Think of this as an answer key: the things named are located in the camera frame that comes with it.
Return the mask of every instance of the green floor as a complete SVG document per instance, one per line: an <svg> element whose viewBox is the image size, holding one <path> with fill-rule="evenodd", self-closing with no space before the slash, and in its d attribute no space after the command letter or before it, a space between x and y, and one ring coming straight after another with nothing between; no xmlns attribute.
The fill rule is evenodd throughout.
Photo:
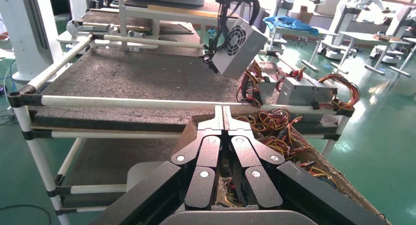
<svg viewBox="0 0 416 225"><path fill-rule="evenodd" d="M314 44L303 48L289 42L285 54L293 59L309 60ZM386 69L380 76L363 68L370 49L364 49L354 60L348 60L350 71L346 77L356 83L362 99L356 104L356 112L345 128L340 140L328 157L329 161L394 225L416 224L416 193L414 185L414 156L416 148L416 56L406 71L412 78L397 77ZM11 60L0 62L1 76L9 68ZM314 63L319 73L315 78L334 71L330 61L317 56ZM347 91L340 91L347 97ZM4 97L0 98L0 110L6 108ZM47 209L52 215L52 224L59 224L46 195L45 188L34 164L29 149L17 125L0 126L0 207L15 204L34 204ZM72 140L42 140L43 151L55 174L72 144ZM322 140L310 140L321 150ZM87 224L98 213L70 214L72 224ZM46 216L32 208L17 208L0 211L0 224L47 224Z"/></svg>

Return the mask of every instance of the black cable on floor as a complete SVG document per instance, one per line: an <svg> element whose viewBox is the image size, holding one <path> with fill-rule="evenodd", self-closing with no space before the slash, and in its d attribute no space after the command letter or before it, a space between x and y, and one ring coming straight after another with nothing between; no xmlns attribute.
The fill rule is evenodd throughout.
<svg viewBox="0 0 416 225"><path fill-rule="evenodd" d="M6 206L3 208L0 208L0 211L6 210L6 209L13 209L13 208L19 208L19 207L30 207L30 208L36 208L36 209L40 209L43 212L45 212L48 216L48 220L49 220L49 225L52 224L52 220L51 220L51 214L44 208L39 207L37 205L31 205L31 204L17 204L17 205L11 205L11 206Z"/></svg>

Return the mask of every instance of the caster wheel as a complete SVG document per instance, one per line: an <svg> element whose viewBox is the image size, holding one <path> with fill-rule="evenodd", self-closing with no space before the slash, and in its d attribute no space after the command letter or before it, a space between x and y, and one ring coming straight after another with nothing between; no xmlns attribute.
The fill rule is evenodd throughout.
<svg viewBox="0 0 416 225"><path fill-rule="evenodd" d="M322 56L325 56L326 55L326 49L322 49L319 54L321 54Z"/></svg>

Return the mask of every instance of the fan grille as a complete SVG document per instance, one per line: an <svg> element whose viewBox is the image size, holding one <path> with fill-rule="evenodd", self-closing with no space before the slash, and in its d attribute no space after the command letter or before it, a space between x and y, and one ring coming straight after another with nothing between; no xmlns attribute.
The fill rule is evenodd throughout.
<svg viewBox="0 0 416 225"><path fill-rule="evenodd" d="M246 32L239 25L233 27L230 31L230 42L227 44L225 51L228 56L234 56L241 45L246 40Z"/></svg>

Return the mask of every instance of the gray metal box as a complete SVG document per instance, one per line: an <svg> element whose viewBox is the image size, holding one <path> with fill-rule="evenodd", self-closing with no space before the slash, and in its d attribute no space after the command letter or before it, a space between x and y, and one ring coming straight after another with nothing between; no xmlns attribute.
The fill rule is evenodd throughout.
<svg viewBox="0 0 416 225"><path fill-rule="evenodd" d="M308 81L315 86L309 105L313 105L317 102L331 101L338 89L327 80L323 83L319 83L316 79L308 78ZM322 116L323 115L308 114L303 116L303 120L308 122L318 122L321 120Z"/></svg>
<svg viewBox="0 0 416 225"><path fill-rule="evenodd" d="M230 30L231 40L217 51L212 62L220 74L238 80L267 41L255 26L238 18Z"/></svg>
<svg viewBox="0 0 416 225"><path fill-rule="evenodd" d="M294 78L286 77L277 98L276 104L309 106L315 86L306 79L297 81Z"/></svg>

